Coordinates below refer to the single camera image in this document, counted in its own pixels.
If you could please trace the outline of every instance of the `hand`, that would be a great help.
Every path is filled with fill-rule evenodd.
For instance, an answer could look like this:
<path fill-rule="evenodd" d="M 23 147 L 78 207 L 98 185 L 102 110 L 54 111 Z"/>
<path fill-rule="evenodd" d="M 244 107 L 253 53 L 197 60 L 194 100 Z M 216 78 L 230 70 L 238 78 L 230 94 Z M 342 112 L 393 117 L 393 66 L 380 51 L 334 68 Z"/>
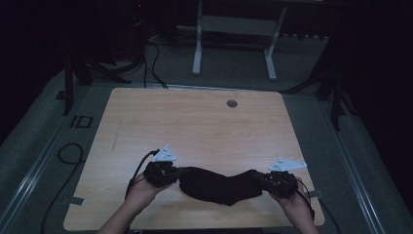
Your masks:
<path fill-rule="evenodd" d="M 125 202 L 97 233 L 124 233 L 134 218 L 155 199 L 155 196 L 170 187 L 170 185 L 161 188 L 154 187 L 144 178 L 143 174 L 139 174 L 135 182 L 136 184 L 131 187 Z"/>
<path fill-rule="evenodd" d="M 144 178 L 143 174 L 139 174 L 134 181 L 136 184 L 131 187 L 125 203 L 136 210 L 136 215 L 146 208 L 155 199 L 158 193 L 170 187 L 170 185 L 167 185 L 165 187 L 157 188 L 150 184 Z"/>
<path fill-rule="evenodd" d="M 298 192 L 303 194 L 307 198 L 307 194 L 304 193 L 303 184 L 300 182 L 301 178 L 297 177 Z M 270 196 L 274 198 L 281 206 L 282 209 L 295 228 L 302 234 L 318 234 L 316 226 L 313 223 L 313 217 L 307 205 L 307 202 L 295 193 L 290 199 L 281 199 L 274 194 L 270 193 Z"/>

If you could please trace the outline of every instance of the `cable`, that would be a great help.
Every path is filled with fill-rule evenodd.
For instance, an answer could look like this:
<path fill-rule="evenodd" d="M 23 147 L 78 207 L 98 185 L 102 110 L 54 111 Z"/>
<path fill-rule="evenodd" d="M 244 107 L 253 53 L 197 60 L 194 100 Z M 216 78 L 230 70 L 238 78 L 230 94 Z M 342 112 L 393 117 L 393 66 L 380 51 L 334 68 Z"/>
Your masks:
<path fill-rule="evenodd" d="M 80 153 L 79 153 L 79 158 L 78 158 L 78 160 L 77 160 L 76 162 L 66 161 L 66 160 L 64 160 L 64 159 L 61 157 L 61 151 L 63 151 L 63 149 L 65 149 L 65 148 L 67 148 L 67 147 L 69 147 L 69 146 L 72 146 L 72 145 L 78 147 L 78 148 L 79 148 L 79 151 L 80 151 Z M 86 160 L 82 160 L 82 158 L 83 158 L 83 148 L 82 148 L 82 146 L 81 146 L 80 144 L 78 144 L 78 143 L 68 143 L 68 144 L 64 145 L 64 146 L 58 151 L 57 157 L 58 157 L 58 160 L 60 160 L 60 162 L 62 162 L 62 163 L 64 163 L 64 164 L 75 165 L 75 167 L 73 168 L 72 173 L 70 174 L 70 176 L 67 178 L 67 180 L 64 182 L 64 184 L 61 186 L 61 188 L 58 190 L 58 193 L 55 195 L 55 197 L 54 197 L 54 199 L 52 200 L 51 204 L 50 204 L 50 205 L 48 206 L 48 208 L 46 209 L 46 212 L 45 212 L 45 214 L 44 214 L 44 216 L 43 216 L 42 224 L 41 224 L 41 227 L 40 227 L 40 233 L 42 233 L 42 234 L 45 233 L 46 220 L 47 220 L 47 217 L 48 217 L 48 215 L 49 215 L 50 210 L 52 209 L 53 204 L 56 202 L 58 196 L 59 196 L 60 193 L 63 191 L 64 187 L 67 185 L 67 183 L 68 183 L 68 182 L 70 181 L 70 179 L 73 177 L 73 175 L 76 173 L 76 171 L 77 171 L 77 169 L 79 168 L 79 166 L 80 166 L 81 164 L 83 164 L 83 163 L 86 162 Z"/>
<path fill-rule="evenodd" d="M 303 183 L 303 181 L 297 179 L 297 181 L 299 181 L 301 184 L 303 184 L 303 186 L 306 188 L 307 190 L 307 194 L 310 194 L 309 189 L 307 188 L 306 184 Z M 299 191 L 297 191 L 298 195 L 300 195 L 300 197 L 302 197 L 303 199 L 305 199 L 307 201 L 307 199 L 304 197 L 303 194 L 301 194 Z M 311 208 L 311 198 L 308 198 L 308 205 Z M 340 230 L 340 226 L 338 225 L 338 222 L 336 221 L 336 219 L 334 218 L 333 214 L 328 210 L 328 208 L 325 206 L 325 204 L 321 201 L 321 199 L 319 198 L 319 203 L 322 205 L 322 207 L 325 209 L 325 211 L 328 213 L 328 215 L 331 217 L 331 220 L 333 221 L 336 229 L 337 229 L 337 233 L 341 234 L 341 230 Z"/>
<path fill-rule="evenodd" d="M 325 206 L 324 202 L 322 202 L 320 198 L 319 198 L 319 203 L 325 209 L 325 211 L 328 213 L 328 215 L 331 217 L 331 220 L 333 221 L 333 223 L 334 223 L 334 225 L 337 229 L 337 233 L 341 234 L 341 229 L 340 229 L 340 226 L 338 225 L 337 220 L 334 218 L 333 214 L 328 210 L 328 208 Z"/>
<path fill-rule="evenodd" d="M 150 71 L 153 77 L 155 78 L 155 80 L 158 81 L 158 83 L 160 83 L 164 89 L 167 89 L 168 88 L 167 84 L 164 81 L 162 81 L 161 78 L 155 73 L 155 63 L 158 59 L 159 52 L 160 52 L 159 47 L 150 41 L 148 41 L 147 43 L 156 48 L 157 54 L 155 55 L 151 68 L 148 67 L 146 57 L 144 57 L 143 59 L 144 64 L 145 64 L 145 73 L 143 75 L 143 87 L 146 88 L 146 75 L 147 75 L 147 71 Z"/>
<path fill-rule="evenodd" d="M 311 202 L 309 202 L 308 199 L 307 199 L 300 191 L 296 190 L 295 192 L 296 192 L 301 198 L 304 199 L 304 201 L 306 202 L 307 207 L 309 208 L 309 212 L 310 212 L 310 214 L 311 214 L 311 217 L 312 217 L 313 220 L 314 220 L 314 218 L 316 217 L 316 213 L 315 213 L 315 211 L 313 210 L 313 208 L 312 208 L 312 206 L 311 206 Z"/>
<path fill-rule="evenodd" d="M 135 184 L 137 184 L 137 183 L 143 181 L 144 179 L 146 179 L 146 177 L 145 177 L 145 178 L 142 178 L 142 179 L 140 179 L 140 180 L 138 180 L 138 181 L 134 181 L 134 179 L 136 178 L 137 174 L 139 173 L 140 168 L 142 167 L 142 165 L 143 165 L 143 163 L 145 162 L 145 160 L 146 160 L 149 156 L 151 156 L 151 155 L 156 155 L 159 151 L 160 151 L 159 149 L 158 149 L 158 150 L 151 151 L 151 152 L 149 152 L 148 154 L 146 154 L 146 155 L 142 158 L 142 160 L 141 160 L 140 163 L 139 163 L 139 166 L 137 166 L 136 171 L 134 172 L 133 176 L 132 176 L 131 179 L 130 179 L 130 182 L 129 182 L 128 188 L 127 188 L 127 193 L 125 194 L 125 198 L 128 197 L 128 194 L 129 194 L 132 186 L 134 186 Z"/>

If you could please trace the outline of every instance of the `dark wall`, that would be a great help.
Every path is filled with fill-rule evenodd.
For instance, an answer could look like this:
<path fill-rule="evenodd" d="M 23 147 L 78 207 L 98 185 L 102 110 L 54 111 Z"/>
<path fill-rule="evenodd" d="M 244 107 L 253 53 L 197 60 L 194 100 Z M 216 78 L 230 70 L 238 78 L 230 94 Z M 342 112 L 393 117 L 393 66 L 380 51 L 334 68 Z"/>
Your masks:
<path fill-rule="evenodd" d="M 413 5 L 381 1 L 357 17 L 346 88 L 406 205 L 413 211 Z"/>
<path fill-rule="evenodd" d="M 135 49 L 131 44 L 129 23 L 123 12 L 113 18 L 117 30 L 107 28 L 102 18 L 110 12 L 99 11 L 107 3 L 95 0 L 40 0 L 0 2 L 0 143 L 20 121 L 32 102 L 40 95 L 52 77 L 63 69 L 65 56 L 82 53 L 89 57 L 113 63 L 113 53 Z M 128 1 L 117 1 L 118 9 Z M 124 44 L 112 43 L 107 33 L 128 34 Z"/>
<path fill-rule="evenodd" d="M 59 5 L 45 3 L 0 3 L 0 142 L 49 79 L 62 69 L 62 56 L 53 36 Z"/>

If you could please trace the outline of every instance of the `black fabric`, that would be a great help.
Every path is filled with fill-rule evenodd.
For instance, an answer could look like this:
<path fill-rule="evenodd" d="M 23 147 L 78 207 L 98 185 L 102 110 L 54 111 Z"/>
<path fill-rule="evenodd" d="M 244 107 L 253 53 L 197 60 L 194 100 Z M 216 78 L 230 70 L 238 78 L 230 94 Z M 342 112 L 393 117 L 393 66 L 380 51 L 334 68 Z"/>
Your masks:
<path fill-rule="evenodd" d="M 262 194 L 260 182 L 251 175 L 256 170 L 225 176 L 200 168 L 187 169 L 189 172 L 179 177 L 179 187 L 195 199 L 232 206 Z"/>

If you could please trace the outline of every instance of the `wooden table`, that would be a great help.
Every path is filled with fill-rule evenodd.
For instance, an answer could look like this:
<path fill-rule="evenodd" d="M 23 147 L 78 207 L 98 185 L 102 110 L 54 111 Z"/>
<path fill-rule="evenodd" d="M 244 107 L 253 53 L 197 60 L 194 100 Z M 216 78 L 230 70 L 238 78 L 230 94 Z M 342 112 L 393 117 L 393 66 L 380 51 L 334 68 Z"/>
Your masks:
<path fill-rule="evenodd" d="M 236 107 L 229 107 L 233 99 Z M 142 157 L 169 145 L 176 167 L 199 167 L 226 176 L 249 169 L 268 173 L 278 157 L 304 161 L 278 93 L 218 90 L 114 89 L 64 221 L 67 230 L 97 230 L 124 201 Z M 307 169 L 291 171 L 313 190 Z M 262 196 L 232 207 L 195 200 L 179 182 L 160 193 L 132 229 L 200 229 L 288 226 L 281 207 Z M 316 225 L 324 223 L 312 200 Z"/>

